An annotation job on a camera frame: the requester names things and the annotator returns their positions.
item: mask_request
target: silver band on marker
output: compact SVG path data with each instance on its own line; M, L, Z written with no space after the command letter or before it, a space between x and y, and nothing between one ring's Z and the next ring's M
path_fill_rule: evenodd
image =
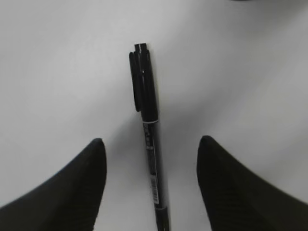
M158 120L156 120L156 121L151 121L151 122L144 122L144 121L143 121L144 124L154 124L154 123L157 123L157 122L158 122Z

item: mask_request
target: black marker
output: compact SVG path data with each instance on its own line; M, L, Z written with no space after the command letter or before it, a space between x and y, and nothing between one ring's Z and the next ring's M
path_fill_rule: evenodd
M158 231L169 231L167 191L162 168L159 142L158 109L150 53L146 44L136 44L129 54L135 106L141 112L146 152L151 177L153 200Z

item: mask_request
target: black object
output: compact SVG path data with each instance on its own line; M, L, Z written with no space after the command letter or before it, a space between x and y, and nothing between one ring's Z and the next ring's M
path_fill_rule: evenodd
M143 120L157 228L159 231L169 231L167 191L158 132L158 109L150 53L145 43L135 45L135 52L129 54L129 61L135 106L137 112L141 111Z
M94 139L48 181L1 208L0 230L92 231L105 181L105 147Z
M201 139L197 176L213 231L307 231L308 205L270 185L213 138Z

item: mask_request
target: barcode label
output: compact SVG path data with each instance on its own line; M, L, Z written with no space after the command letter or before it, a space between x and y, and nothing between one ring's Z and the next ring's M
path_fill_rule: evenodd
M156 180L156 176L153 176L153 175L151 175L151 187L152 187L152 191L153 191L154 204L159 204L157 180Z

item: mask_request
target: white desk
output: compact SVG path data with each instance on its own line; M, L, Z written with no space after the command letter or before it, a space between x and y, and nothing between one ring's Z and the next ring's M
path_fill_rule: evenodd
M147 42L161 105L172 228L210 230L195 167L212 135L308 202L306 0L2 0L0 205L103 138L96 231L155 231L128 53Z

